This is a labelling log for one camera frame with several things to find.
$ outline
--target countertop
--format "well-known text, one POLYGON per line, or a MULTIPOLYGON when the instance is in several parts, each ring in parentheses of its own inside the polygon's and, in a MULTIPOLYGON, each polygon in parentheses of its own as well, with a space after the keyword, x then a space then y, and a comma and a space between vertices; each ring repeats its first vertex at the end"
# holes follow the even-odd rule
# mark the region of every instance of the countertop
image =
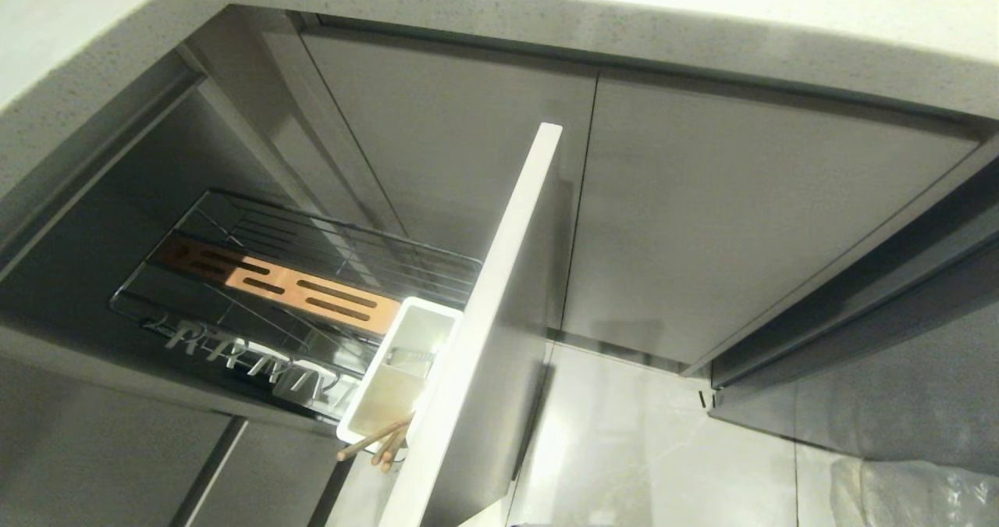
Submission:
POLYGON ((228 4, 323 12, 999 119, 999 0, 0 0, 0 203, 228 4))

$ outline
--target plastic bag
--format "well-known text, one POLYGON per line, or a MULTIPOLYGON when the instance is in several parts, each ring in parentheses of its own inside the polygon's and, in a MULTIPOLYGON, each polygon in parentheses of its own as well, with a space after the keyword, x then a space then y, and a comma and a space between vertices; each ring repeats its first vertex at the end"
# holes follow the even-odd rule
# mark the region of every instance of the plastic bag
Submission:
POLYGON ((921 461, 832 465, 836 527, 999 527, 999 478, 921 461))

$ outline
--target wire rack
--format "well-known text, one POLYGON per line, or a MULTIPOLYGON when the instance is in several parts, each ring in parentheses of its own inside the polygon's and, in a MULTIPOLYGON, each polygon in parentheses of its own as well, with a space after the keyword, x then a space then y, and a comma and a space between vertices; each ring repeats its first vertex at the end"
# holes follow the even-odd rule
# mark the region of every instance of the wire rack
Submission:
POLYGON ((415 296, 459 310, 482 267, 407 238, 209 190, 111 296, 111 310, 167 338, 165 346, 267 376, 258 384, 334 419, 382 336, 166 265, 154 253, 175 236, 389 299, 415 296))

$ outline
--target chopsticks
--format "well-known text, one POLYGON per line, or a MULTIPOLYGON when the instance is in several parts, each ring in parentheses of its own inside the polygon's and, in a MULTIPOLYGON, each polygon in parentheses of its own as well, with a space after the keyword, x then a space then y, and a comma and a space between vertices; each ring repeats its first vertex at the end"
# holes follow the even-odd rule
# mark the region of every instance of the chopsticks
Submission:
POLYGON ((361 441, 357 441, 354 445, 340 450, 340 452, 336 453, 336 460, 345 461, 357 455, 357 453, 360 453, 375 441, 388 437, 385 444, 382 445, 381 451, 375 454, 375 458, 372 458, 372 465, 378 466, 379 463, 385 463, 382 464, 382 472, 389 472, 390 468, 392 468, 393 457, 396 456, 396 452, 399 451, 404 439, 406 439, 406 431, 410 428, 411 421, 413 421, 413 414, 386 425, 384 428, 368 435, 368 437, 361 439, 361 441))

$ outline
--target white plastic container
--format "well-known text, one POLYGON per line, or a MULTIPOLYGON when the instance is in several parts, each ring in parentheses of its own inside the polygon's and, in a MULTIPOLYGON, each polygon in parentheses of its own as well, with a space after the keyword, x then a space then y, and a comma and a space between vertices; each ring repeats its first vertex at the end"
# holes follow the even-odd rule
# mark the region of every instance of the white plastic container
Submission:
MULTIPOLYGON (((409 297, 403 300, 392 327, 365 372, 360 387, 350 399, 336 437, 356 443, 365 436, 414 413, 407 431, 413 439, 420 428, 421 403, 434 390, 443 358, 457 334, 461 311, 409 297)), ((382 442, 368 445, 375 453, 382 442)), ((403 459, 406 450, 396 454, 403 459)))

